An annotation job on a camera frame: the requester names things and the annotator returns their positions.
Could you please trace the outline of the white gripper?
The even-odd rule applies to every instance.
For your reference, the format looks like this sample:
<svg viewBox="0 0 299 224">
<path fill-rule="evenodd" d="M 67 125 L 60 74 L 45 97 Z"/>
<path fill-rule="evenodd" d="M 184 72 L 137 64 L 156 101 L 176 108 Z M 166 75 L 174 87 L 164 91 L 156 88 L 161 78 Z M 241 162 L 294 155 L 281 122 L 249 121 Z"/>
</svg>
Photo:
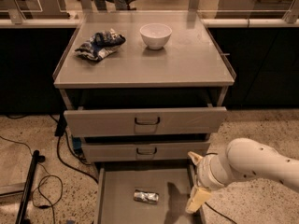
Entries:
<svg viewBox="0 0 299 224">
<path fill-rule="evenodd" d="M 197 166 L 197 184 L 193 186 L 185 211 L 196 213 L 200 207 L 211 197 L 211 190 L 222 189 L 230 184 L 229 165 L 219 154 L 209 154 L 205 157 L 189 151 L 188 156 Z"/>
</svg>

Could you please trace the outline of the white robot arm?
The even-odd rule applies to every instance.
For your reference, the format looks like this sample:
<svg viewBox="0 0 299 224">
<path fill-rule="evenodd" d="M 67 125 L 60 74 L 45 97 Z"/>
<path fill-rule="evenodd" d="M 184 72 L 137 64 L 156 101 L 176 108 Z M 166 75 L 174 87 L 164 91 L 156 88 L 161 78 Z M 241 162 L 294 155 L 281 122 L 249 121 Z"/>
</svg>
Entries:
<svg viewBox="0 0 299 224">
<path fill-rule="evenodd" d="M 276 181 L 299 191 L 299 160 L 285 157 L 274 148 L 248 138 L 236 138 L 219 154 L 200 156 L 188 153 L 196 168 L 195 182 L 186 212 L 193 214 L 215 190 L 234 182 L 256 178 Z"/>
</svg>

